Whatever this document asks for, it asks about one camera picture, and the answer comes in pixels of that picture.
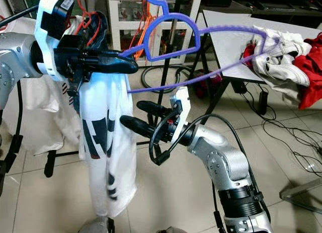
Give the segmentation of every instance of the red garment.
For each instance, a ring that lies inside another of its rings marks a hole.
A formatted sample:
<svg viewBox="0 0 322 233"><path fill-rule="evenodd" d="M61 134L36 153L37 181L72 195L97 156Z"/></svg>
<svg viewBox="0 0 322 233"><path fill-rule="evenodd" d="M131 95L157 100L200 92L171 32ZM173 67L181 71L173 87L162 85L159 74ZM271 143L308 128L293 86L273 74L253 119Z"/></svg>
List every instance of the red garment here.
<svg viewBox="0 0 322 233"><path fill-rule="evenodd" d="M243 54L243 58L246 58L248 56L251 56L254 54L254 50L255 50L255 45L254 44L248 44L245 48L244 54ZM245 62L245 64L247 65L248 68L253 69L253 63L251 60Z"/></svg>
<svg viewBox="0 0 322 233"><path fill-rule="evenodd" d="M300 68L310 81L308 87L301 90L302 101L299 109L305 109L322 99L322 33L315 39L305 39L312 46L307 56L297 57L293 64Z"/></svg>

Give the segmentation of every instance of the white table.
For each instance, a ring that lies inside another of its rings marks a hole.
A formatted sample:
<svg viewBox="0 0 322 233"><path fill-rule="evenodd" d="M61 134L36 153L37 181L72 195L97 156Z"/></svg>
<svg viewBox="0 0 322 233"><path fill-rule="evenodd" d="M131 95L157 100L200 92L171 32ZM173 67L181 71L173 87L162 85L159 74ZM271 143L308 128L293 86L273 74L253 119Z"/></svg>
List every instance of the white table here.
<svg viewBox="0 0 322 233"><path fill-rule="evenodd" d="M316 38L317 35L321 32L318 29L306 28L297 25L285 24L272 22L262 19L249 18L245 17L242 14L225 14L213 11L203 10L203 16L205 20L205 24L207 27L210 26L218 26L218 25L244 25L244 26L253 26L256 25L258 27L270 28L274 30L278 30L281 32L290 32L290 33L299 33L302 37L305 38ZM204 35L202 39L202 47L201 52L198 52L197 59L199 59L199 55L202 56L203 65L206 72L208 72L208 67L205 61L205 55L203 46L205 43L207 35ZM253 37L252 34L242 33L242 32L217 32L210 34L214 49L215 56L217 59L218 67L224 67L229 64L232 64L240 59L241 53L244 51L246 44ZM222 94L225 89L229 85L230 82L239 81L239 82L254 82L254 83L263 83L263 80L255 75L246 65L240 64L231 69L225 70L222 72L223 81L219 87L219 90L215 93L213 99L210 102L210 105L207 109L206 114L209 114L213 111L216 104L220 100ZM296 204L300 207L316 211L322 214L322 209L313 207L311 205L307 205L301 201L294 199L294 195L297 195L301 192L307 191L309 188L313 188L322 184L322 179L316 179L309 183L306 183L301 186L297 186L293 189L288 189L283 192L280 192L280 197L283 200L286 200L290 203Z"/></svg>

